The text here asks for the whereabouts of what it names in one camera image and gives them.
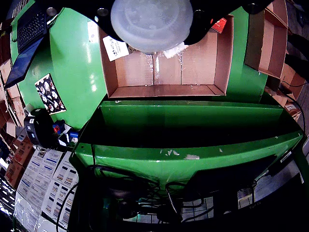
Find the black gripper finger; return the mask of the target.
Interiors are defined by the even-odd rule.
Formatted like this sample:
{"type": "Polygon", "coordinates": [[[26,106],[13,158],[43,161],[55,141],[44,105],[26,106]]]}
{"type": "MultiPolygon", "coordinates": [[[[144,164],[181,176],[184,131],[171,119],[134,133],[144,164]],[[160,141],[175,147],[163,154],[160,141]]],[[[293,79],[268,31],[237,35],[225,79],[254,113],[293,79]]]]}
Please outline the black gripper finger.
{"type": "Polygon", "coordinates": [[[199,42],[221,18],[242,7],[249,14],[263,11],[272,0],[192,0],[193,22],[185,45],[199,42]]]}
{"type": "Polygon", "coordinates": [[[111,10],[114,0],[46,0],[46,7],[57,10],[70,8],[94,21],[107,35],[118,41],[119,38],[112,27],[111,10]]]}

